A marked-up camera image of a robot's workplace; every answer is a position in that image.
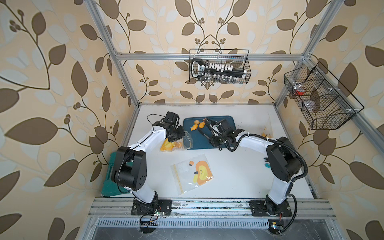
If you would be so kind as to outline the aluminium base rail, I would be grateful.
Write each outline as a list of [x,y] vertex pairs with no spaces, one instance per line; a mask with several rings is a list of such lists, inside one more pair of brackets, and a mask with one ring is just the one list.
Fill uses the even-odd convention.
[[[170,218],[203,219],[284,219],[295,216],[297,220],[334,220],[331,204],[320,199],[289,199],[284,209],[276,215],[269,215],[262,210],[263,200],[251,199],[197,199],[174,198],[159,199],[156,213],[163,213]],[[91,206],[89,217],[133,218],[148,213],[133,198],[96,198]]]

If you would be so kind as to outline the clear duck zip bag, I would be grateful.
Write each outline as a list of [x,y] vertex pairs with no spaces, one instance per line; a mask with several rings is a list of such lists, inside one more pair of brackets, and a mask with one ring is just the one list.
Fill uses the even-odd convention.
[[273,132],[271,117],[269,114],[265,115],[261,125],[262,125],[262,136],[266,138],[273,138],[274,132]]

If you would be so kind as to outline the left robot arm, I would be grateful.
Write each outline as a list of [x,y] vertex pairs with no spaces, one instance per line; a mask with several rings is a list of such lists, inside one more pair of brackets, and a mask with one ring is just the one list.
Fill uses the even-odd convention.
[[155,204],[157,193],[146,183],[147,154],[164,140],[173,143],[184,137],[185,131],[179,121],[179,115],[167,112],[161,120],[151,124],[150,131],[136,143],[118,148],[111,180],[120,192],[131,191],[140,203]]

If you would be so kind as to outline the red item in basket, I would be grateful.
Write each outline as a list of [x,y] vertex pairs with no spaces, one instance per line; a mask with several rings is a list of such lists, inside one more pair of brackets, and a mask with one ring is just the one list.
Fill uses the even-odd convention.
[[298,96],[303,96],[303,95],[306,93],[306,90],[303,89],[303,88],[296,88],[296,89],[295,89],[295,93],[296,93],[296,95],[298,95]]

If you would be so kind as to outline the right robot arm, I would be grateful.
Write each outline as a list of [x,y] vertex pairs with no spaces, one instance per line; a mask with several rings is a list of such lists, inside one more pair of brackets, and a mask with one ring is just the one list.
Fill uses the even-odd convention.
[[217,122],[205,119],[204,123],[212,133],[209,137],[212,146],[219,149],[226,147],[230,152],[236,151],[239,147],[248,148],[267,156],[274,179],[261,210],[271,216],[280,213],[295,181],[308,174],[306,161],[295,150],[289,139],[285,137],[271,139],[252,133],[240,135],[244,130],[230,127],[226,120]]

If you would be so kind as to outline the orange duck zip bag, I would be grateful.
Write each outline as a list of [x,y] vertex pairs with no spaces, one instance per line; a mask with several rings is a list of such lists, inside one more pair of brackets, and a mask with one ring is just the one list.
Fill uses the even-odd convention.
[[168,139],[165,139],[160,151],[161,152],[173,152],[173,151],[183,151],[193,148],[193,139],[191,135],[185,131],[184,136],[174,142],[169,142]]

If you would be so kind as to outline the black tongs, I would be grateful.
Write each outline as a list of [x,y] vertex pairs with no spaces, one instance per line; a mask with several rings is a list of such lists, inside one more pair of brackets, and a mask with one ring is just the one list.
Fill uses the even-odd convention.
[[205,124],[206,124],[205,128],[207,128],[210,131],[211,135],[208,136],[203,132],[202,129],[198,130],[198,132],[202,136],[208,139],[208,142],[212,147],[217,148],[219,151],[222,151],[223,150],[222,145],[224,144],[223,135],[220,134],[218,130],[214,129],[214,126],[212,125],[212,121],[210,119],[207,119],[207,121],[205,121]]

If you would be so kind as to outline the green box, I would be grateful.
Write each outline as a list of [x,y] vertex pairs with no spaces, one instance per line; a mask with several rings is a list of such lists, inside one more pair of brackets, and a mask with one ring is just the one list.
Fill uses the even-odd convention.
[[103,187],[101,190],[101,194],[104,197],[115,197],[115,196],[131,193],[130,190],[126,190],[123,187],[120,187],[120,190],[122,192],[119,191],[117,184],[111,180],[111,175],[112,175],[115,159],[116,159],[116,152],[111,153],[109,167],[107,170],[107,175],[106,175],[106,178],[104,180]]

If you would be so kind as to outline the clear zip bag yellow strip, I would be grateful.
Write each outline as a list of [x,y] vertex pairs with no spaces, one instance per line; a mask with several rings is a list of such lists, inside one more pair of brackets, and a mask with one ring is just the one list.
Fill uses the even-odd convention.
[[190,192],[214,178],[206,155],[201,154],[171,166],[178,195]]

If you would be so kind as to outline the orange cookie cluster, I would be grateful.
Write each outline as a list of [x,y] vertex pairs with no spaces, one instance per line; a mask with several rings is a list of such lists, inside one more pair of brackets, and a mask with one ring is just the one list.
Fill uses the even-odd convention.
[[194,125],[191,127],[191,131],[195,131],[195,130],[201,130],[205,127],[205,122],[200,122],[199,125],[195,125],[195,122],[194,122]]

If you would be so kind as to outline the teal tray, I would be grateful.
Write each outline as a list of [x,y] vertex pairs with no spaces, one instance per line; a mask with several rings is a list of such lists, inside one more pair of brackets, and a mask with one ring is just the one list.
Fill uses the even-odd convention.
[[[195,125],[196,120],[201,122],[205,118],[206,117],[191,117],[191,118],[185,118],[183,120],[183,127],[185,131],[192,138],[193,147],[191,148],[191,150],[203,150],[203,149],[215,148],[209,143],[209,139],[201,135],[198,130],[194,130],[194,131],[191,130],[191,128]],[[227,120],[230,127],[232,127],[233,129],[236,127],[235,121],[231,116],[209,116],[207,118],[217,122],[221,120]]]

